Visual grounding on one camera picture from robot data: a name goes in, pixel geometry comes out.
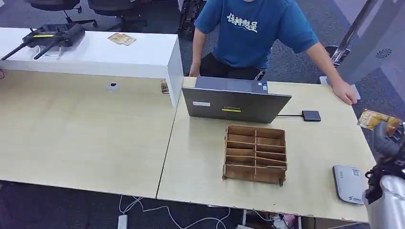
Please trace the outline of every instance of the cardboard compartment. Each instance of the cardboard compartment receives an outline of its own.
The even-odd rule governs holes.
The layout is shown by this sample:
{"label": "cardboard compartment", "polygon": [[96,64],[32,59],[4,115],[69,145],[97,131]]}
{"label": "cardboard compartment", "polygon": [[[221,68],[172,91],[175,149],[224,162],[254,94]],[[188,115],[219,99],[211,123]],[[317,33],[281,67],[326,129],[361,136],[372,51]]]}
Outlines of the cardboard compartment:
{"label": "cardboard compartment", "polygon": [[244,135],[244,136],[255,136],[256,130],[254,128],[246,128],[245,126],[230,125],[227,130],[229,135]]}
{"label": "cardboard compartment", "polygon": [[229,178],[253,180],[255,178],[255,167],[225,165],[224,176],[225,174]]}
{"label": "cardboard compartment", "polygon": [[255,166],[254,156],[226,156],[225,164],[240,166]]}
{"label": "cardboard compartment", "polygon": [[266,159],[278,160],[278,161],[287,161],[287,156],[285,154],[279,154],[279,153],[256,151],[256,156],[261,157],[261,158],[266,158]]}
{"label": "cardboard compartment", "polygon": [[227,148],[227,156],[252,156],[255,157],[255,151],[253,149],[236,149],[236,148]]}
{"label": "cardboard compartment", "polygon": [[234,149],[255,149],[254,143],[245,143],[245,142],[226,142],[226,148],[234,148]]}
{"label": "cardboard compartment", "polygon": [[283,185],[287,154],[284,130],[230,125],[223,178]]}
{"label": "cardboard compartment", "polygon": [[286,148],[284,146],[267,146],[267,145],[256,144],[256,151],[267,152],[267,153],[286,154]]}
{"label": "cardboard compartment", "polygon": [[256,168],[256,180],[282,185],[286,180],[286,170],[277,167]]}
{"label": "cardboard compartment", "polygon": [[268,146],[285,146],[284,130],[278,129],[257,129],[256,143]]}
{"label": "cardboard compartment", "polygon": [[253,136],[228,134],[228,141],[255,143],[255,138]]}
{"label": "cardboard compartment", "polygon": [[256,164],[257,166],[266,167],[266,166],[281,166],[287,167],[287,162],[285,161],[278,161],[273,159],[267,159],[262,157],[256,156]]}

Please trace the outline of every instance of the laptop sticker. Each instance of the laptop sticker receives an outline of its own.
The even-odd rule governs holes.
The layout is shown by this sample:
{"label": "laptop sticker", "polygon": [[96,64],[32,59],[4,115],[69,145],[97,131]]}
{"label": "laptop sticker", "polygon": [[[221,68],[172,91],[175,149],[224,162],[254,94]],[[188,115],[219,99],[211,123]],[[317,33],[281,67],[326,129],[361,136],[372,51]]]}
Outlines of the laptop sticker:
{"label": "laptop sticker", "polygon": [[193,101],[192,103],[194,106],[211,106],[211,103],[207,103],[207,102],[196,102]]}
{"label": "laptop sticker", "polygon": [[223,107],[222,111],[229,111],[229,112],[242,112],[240,108],[238,107]]}

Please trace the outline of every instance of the card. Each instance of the card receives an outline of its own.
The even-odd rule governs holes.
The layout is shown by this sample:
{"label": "card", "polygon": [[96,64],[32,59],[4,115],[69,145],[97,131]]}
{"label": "card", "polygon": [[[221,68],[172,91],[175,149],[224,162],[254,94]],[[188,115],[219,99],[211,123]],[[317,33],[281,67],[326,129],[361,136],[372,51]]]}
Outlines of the card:
{"label": "card", "polygon": [[118,32],[114,33],[113,35],[109,36],[108,39],[114,43],[122,44],[125,40],[126,36],[123,34],[119,34]]}
{"label": "card", "polygon": [[123,40],[122,44],[124,44],[124,45],[130,45],[130,44],[132,44],[134,41],[137,40],[137,39],[135,39],[135,38],[133,38],[133,37],[130,37],[130,36],[126,35],[126,34],[123,34],[123,36],[124,36],[124,40]]}
{"label": "card", "polygon": [[389,136],[392,136],[402,123],[402,120],[399,118],[365,109],[357,124],[363,128],[374,130],[375,126],[380,121],[385,121],[388,123],[386,132]]}
{"label": "card", "polygon": [[161,80],[160,81],[160,87],[162,89],[162,94],[168,94],[169,93],[169,88],[167,87],[166,80]]}

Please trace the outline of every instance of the black adapter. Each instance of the black adapter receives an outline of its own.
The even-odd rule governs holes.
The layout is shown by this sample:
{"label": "black adapter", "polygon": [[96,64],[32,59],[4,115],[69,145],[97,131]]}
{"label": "black adapter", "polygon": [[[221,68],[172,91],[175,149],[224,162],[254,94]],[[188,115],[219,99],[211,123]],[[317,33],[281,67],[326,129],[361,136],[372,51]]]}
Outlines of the black adapter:
{"label": "black adapter", "polygon": [[320,122],[318,111],[302,111],[302,117],[305,122]]}

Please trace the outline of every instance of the desk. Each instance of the desk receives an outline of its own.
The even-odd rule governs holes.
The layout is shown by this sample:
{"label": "desk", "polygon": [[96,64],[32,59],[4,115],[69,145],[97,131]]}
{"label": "desk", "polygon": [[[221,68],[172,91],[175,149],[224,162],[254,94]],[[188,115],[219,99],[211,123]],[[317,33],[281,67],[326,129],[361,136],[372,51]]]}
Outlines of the desk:
{"label": "desk", "polygon": [[[0,57],[19,46],[28,33],[29,29],[0,28],[0,34],[7,34],[0,36],[0,43],[7,44],[0,46]],[[183,81],[178,36],[127,33],[137,40],[126,46],[108,40],[112,34],[86,31],[82,41],[60,57],[43,56],[34,60],[38,48],[25,47],[0,62],[0,69],[165,79],[171,103],[176,107]]]}
{"label": "desk", "polygon": [[[194,85],[195,78],[184,78],[183,86]],[[352,107],[324,85],[268,82],[268,91],[292,95],[280,114],[318,110],[322,121],[283,117],[264,125],[189,117],[181,96],[157,198],[367,222],[365,207],[338,200],[332,175],[334,165],[365,173],[375,164]],[[225,129],[231,124],[286,131],[288,170],[283,187],[222,179]]]}
{"label": "desk", "polygon": [[0,180],[155,198],[176,112],[159,79],[6,70],[0,98]]}

